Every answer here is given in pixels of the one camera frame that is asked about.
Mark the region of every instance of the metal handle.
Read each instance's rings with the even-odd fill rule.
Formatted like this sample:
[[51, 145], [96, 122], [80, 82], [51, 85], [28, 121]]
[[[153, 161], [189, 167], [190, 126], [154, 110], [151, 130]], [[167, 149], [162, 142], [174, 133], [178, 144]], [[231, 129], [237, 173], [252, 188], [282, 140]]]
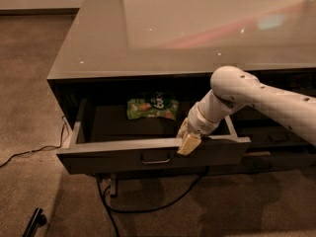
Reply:
[[143, 159], [141, 159], [140, 161], [141, 161], [142, 164], [151, 165], [151, 164], [164, 164], [164, 163], [168, 163], [168, 162], [170, 162], [170, 160], [171, 160], [171, 158], [170, 158], [170, 156], [168, 155], [168, 159], [162, 160], [162, 161], [149, 161], [149, 162], [147, 162], [147, 161], [144, 161]]

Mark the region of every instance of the drawer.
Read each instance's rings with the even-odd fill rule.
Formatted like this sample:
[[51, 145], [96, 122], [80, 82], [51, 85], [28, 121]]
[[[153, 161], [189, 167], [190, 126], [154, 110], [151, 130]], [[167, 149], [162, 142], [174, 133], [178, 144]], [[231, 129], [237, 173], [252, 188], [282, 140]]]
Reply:
[[129, 120], [125, 105], [80, 103], [69, 148], [57, 156], [70, 174], [119, 173], [142, 170], [231, 165], [240, 162], [250, 139], [238, 137], [230, 117], [189, 156], [177, 153], [177, 132], [192, 103], [180, 102], [177, 120]]

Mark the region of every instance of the power cord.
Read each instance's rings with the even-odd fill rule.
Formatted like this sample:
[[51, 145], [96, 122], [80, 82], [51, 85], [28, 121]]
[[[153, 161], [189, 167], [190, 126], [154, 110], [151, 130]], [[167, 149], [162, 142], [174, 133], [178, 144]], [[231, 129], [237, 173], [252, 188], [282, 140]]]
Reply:
[[179, 197], [177, 197], [176, 199], [174, 199], [173, 201], [165, 204], [165, 205], [162, 205], [160, 207], [157, 207], [157, 208], [151, 208], [151, 209], [141, 209], [141, 210], [137, 210], [137, 209], [134, 209], [134, 210], [122, 210], [122, 209], [115, 209], [115, 208], [112, 208], [109, 204], [107, 204], [107, 193], [110, 189], [110, 185], [108, 185], [105, 190], [103, 192], [101, 192], [101, 186], [100, 186], [100, 182], [99, 180], [97, 179], [97, 186], [98, 186], [98, 191], [99, 191], [99, 196], [100, 196], [100, 199], [102, 201], [102, 204], [103, 206], [105, 207], [107, 213], [108, 213], [108, 216], [111, 220], [111, 223], [113, 225], [113, 228], [116, 232], [116, 235], [117, 237], [119, 237], [119, 229], [116, 225], [116, 222], [112, 216], [112, 212], [115, 212], [115, 213], [124, 213], [124, 214], [132, 214], [132, 213], [149, 213], [149, 212], [154, 212], [154, 211], [157, 211], [157, 210], [161, 210], [161, 209], [165, 209], [173, 204], [175, 204], [177, 201], [181, 200], [184, 196], [186, 196], [190, 190], [198, 183], [199, 180], [201, 180], [203, 177], [205, 177], [208, 173], [208, 170], [209, 170], [209, 167], [206, 167], [205, 168], [205, 172], [202, 174], [202, 175], [199, 175], [192, 183], [191, 185], [188, 187], [188, 189], [182, 193]]
[[[62, 125], [62, 129], [61, 129], [61, 134], [60, 134], [60, 143], [59, 143], [58, 146], [47, 145], [47, 146], [41, 147], [39, 149], [35, 149], [35, 150], [31, 150], [31, 151], [26, 151], [26, 152], [23, 152], [23, 153], [14, 154], [7, 161], [2, 163], [0, 165], [0, 168], [6, 166], [14, 157], [17, 157], [17, 156], [33, 154], [33, 153], [40, 152], [40, 151], [51, 151], [51, 150], [55, 150], [55, 149], [61, 148], [63, 143], [65, 142], [65, 140], [69, 137], [69, 129], [68, 129], [68, 125], [67, 125], [65, 116], [62, 117], [62, 120], [63, 120], [63, 125]], [[64, 133], [64, 130], [65, 130], [65, 127], [66, 127], [66, 130], [67, 130], [67, 136], [63, 139], [63, 133]]]

